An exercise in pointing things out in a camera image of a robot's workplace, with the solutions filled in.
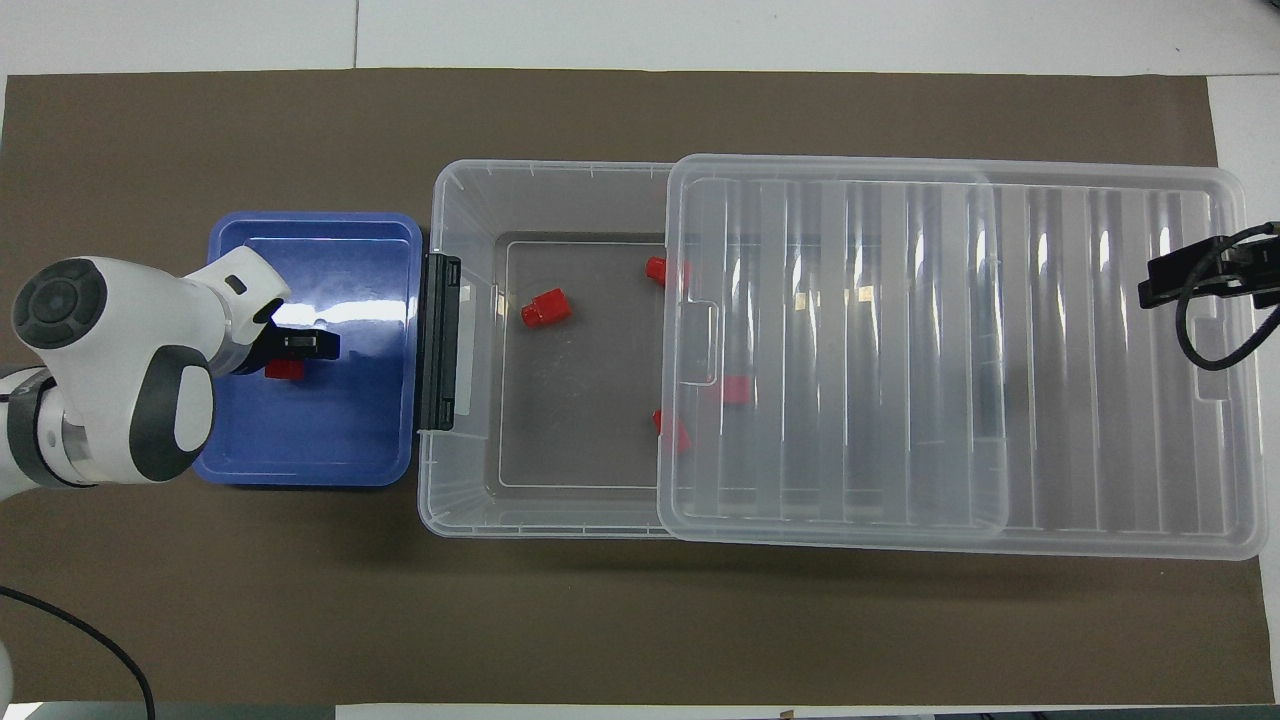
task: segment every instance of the black latch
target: black latch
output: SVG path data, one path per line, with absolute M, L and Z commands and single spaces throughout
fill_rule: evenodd
M 1211 237 L 1149 260 L 1148 279 L 1138 283 L 1138 305 L 1151 309 L 1178 300 L 1196 264 L 1211 254 L 1216 256 L 1193 283 L 1193 296 L 1252 295 L 1258 310 L 1280 304 L 1280 238 L 1222 249 L 1226 240 Z
M 1268 237 L 1245 242 L 1260 236 Z M 1199 295 L 1252 295 L 1257 309 L 1280 305 L 1280 222 L 1262 223 L 1233 236 L 1215 236 L 1153 258 L 1147 263 L 1147 279 L 1138 284 L 1138 305 L 1143 309 L 1178 304 L 1174 333 L 1188 360 L 1206 370 L 1225 370 L 1244 360 L 1280 327 L 1280 307 L 1239 347 L 1211 360 L 1196 350 L 1187 329 L 1187 309 L 1192 297 Z
M 458 368 L 458 293 L 462 261 L 428 252 L 419 293 L 419 420 L 424 430 L 453 428 Z

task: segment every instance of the white table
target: white table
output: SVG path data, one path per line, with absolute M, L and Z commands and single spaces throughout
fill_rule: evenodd
M 1248 223 L 1280 218 L 1280 137 L 1271 132 L 1280 117 L 1280 9 L 1265 0 L 0 0 L 0 87 L 8 74 L 378 67 L 1208 76 L 1219 163 L 1244 183 Z M 1263 345 L 1260 363 L 1280 370 L 1280 341 Z M 1280 386 L 1263 383 L 1261 397 L 1263 442 L 1280 446 Z M 1280 498 L 1280 462 L 1267 482 Z M 1280 500 L 1271 509 L 1280 528 Z M 1262 552 L 1262 584 L 1280 687 L 1280 541 Z M 340 716 L 408 716 L 397 712 Z M 858 708 L 877 712 L 890 710 Z

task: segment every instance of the black clamp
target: black clamp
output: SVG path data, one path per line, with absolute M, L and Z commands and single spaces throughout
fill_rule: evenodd
M 1258 237 L 1245 243 L 1245 240 Z M 1244 360 L 1280 325 L 1280 307 L 1239 347 L 1217 360 L 1201 355 L 1187 332 L 1192 297 L 1253 296 L 1256 309 L 1280 305 L 1280 222 L 1263 223 L 1233 236 L 1216 236 L 1180 247 L 1147 263 L 1147 279 L 1138 284 L 1138 305 L 1152 309 L 1178 302 L 1174 329 L 1187 359 L 1206 370 L 1224 370 Z

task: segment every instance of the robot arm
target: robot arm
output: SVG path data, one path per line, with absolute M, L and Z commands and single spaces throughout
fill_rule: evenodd
M 41 270 L 13 323 L 44 365 L 0 366 L 0 500 L 186 470 L 212 425 L 211 379 L 241 366 L 288 296 L 247 247 L 186 278 L 106 258 Z

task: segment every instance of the black cable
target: black cable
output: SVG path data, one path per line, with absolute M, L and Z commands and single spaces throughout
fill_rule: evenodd
M 0 585 L 0 596 L 17 600 L 18 602 L 29 605 L 36 610 L 47 612 L 54 618 L 58 618 L 59 620 L 76 628 L 77 630 L 84 633 L 86 635 L 93 638 L 95 641 L 100 642 L 102 647 L 111 651 L 111 655 L 120 659 L 120 662 L 123 662 L 124 666 L 129 669 L 129 673 L 133 674 L 133 679 L 138 682 L 138 689 L 142 691 L 142 705 L 146 706 L 147 710 L 147 720 L 155 720 L 156 701 L 155 697 L 151 696 L 151 683 L 147 682 L 147 676 L 146 674 L 142 673 L 142 667 L 138 667 L 138 664 L 134 662 L 132 657 L 129 657 L 129 653 L 124 652 L 124 648 L 115 644 L 115 641 L 102 634 L 102 632 L 95 628 L 93 625 L 90 625 L 88 623 L 81 620 L 79 618 L 72 615 L 70 612 L 63 610 L 61 607 L 58 607 L 56 605 L 52 605 L 50 602 L 45 602 L 38 597 L 32 597 L 24 592 L 19 592 L 5 585 Z
M 1258 329 L 1253 331 L 1239 347 L 1233 350 L 1229 355 L 1219 357 L 1217 360 L 1210 360 L 1201 355 L 1196 347 L 1192 345 L 1190 334 L 1187 332 L 1187 307 L 1190 306 L 1192 296 L 1196 293 L 1196 286 L 1204 279 L 1204 274 L 1208 273 L 1210 266 L 1222 255 L 1235 245 L 1258 234 L 1275 234 L 1280 231 L 1280 223 L 1263 223 L 1261 225 L 1254 225 L 1252 228 L 1240 231 L 1231 237 L 1220 238 L 1213 243 L 1213 247 L 1204 254 L 1203 258 L 1192 266 L 1190 274 L 1187 275 L 1187 282 L 1183 283 L 1183 290 L 1178 295 L 1178 309 L 1176 319 L 1174 322 L 1174 332 L 1178 333 L 1178 346 L 1183 348 L 1183 354 L 1187 359 L 1196 365 L 1204 368 L 1206 370 L 1225 370 L 1231 365 L 1235 365 L 1240 360 L 1249 356 L 1251 352 L 1262 345 L 1262 341 L 1275 332 L 1276 327 L 1280 327 L 1280 307 L 1276 307 L 1267 315 L 1266 320 L 1258 325 Z

